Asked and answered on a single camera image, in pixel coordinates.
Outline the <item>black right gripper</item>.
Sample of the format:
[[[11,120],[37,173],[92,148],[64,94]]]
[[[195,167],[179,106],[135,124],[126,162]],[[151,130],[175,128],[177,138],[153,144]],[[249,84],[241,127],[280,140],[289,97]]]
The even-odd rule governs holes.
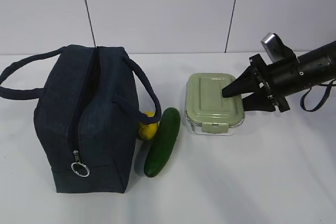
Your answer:
[[[222,97],[234,97],[252,93],[243,98],[244,111],[290,110],[283,95],[277,91],[271,76],[270,65],[266,65],[260,54],[249,58],[250,66],[232,83],[222,89]]]

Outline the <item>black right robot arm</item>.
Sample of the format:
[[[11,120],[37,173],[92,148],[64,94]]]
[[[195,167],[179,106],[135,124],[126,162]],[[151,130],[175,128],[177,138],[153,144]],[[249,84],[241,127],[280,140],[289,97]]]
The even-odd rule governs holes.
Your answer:
[[[329,81],[325,95],[314,108],[323,106],[335,80],[335,42],[297,57],[290,48],[286,57],[267,65],[260,54],[249,58],[250,65],[231,84],[222,89],[222,96],[241,94],[245,111],[285,112],[290,109],[286,97]]]

